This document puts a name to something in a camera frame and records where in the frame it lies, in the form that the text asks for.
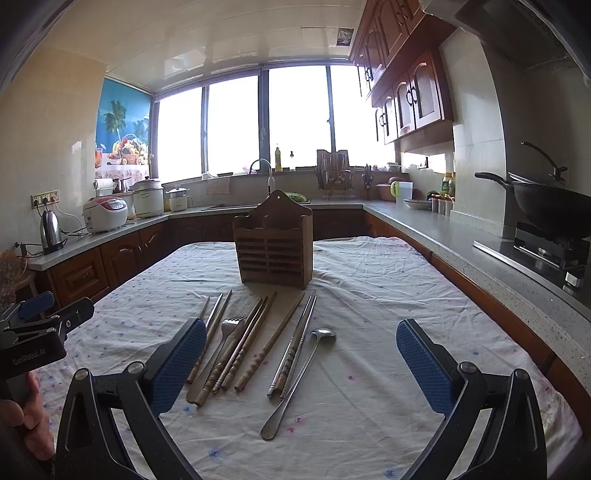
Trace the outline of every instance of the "power outlet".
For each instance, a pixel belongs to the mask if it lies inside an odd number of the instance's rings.
[[[49,205],[50,203],[57,203],[60,201],[60,191],[59,190],[52,190],[50,192],[45,193],[38,193],[37,195],[31,195],[31,208],[37,208],[35,206],[35,201],[37,201],[37,205],[39,208],[43,207],[43,200],[46,201],[45,205]]]

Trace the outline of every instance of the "wicker basket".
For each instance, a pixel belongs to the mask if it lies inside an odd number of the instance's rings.
[[[312,210],[276,190],[233,221],[238,267],[250,281],[306,287],[312,278]]]
[[[127,165],[137,165],[139,160],[139,154],[137,153],[124,153],[121,155],[121,158],[127,160]]]

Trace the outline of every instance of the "fork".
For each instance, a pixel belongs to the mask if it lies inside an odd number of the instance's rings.
[[[213,353],[212,357],[209,359],[209,362],[207,362],[207,365],[205,365],[199,376],[193,381],[193,385],[191,385],[191,388],[187,393],[187,401],[189,403],[195,403],[195,399],[205,385],[205,382],[207,381],[213,366],[217,362],[226,340],[242,320],[244,320],[244,317],[233,317],[222,322],[222,340],[217,346],[216,351]]]

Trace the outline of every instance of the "wok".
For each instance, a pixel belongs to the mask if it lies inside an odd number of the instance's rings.
[[[525,217],[543,232],[573,239],[591,235],[591,197],[549,185],[505,180],[483,171],[474,176],[495,181],[513,193]]]

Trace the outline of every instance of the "sink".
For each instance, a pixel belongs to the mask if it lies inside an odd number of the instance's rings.
[[[226,210],[229,208],[255,208],[258,207],[260,203],[256,203],[254,205],[228,205],[226,203],[220,203],[218,205],[213,205],[212,207],[204,208],[203,210]]]

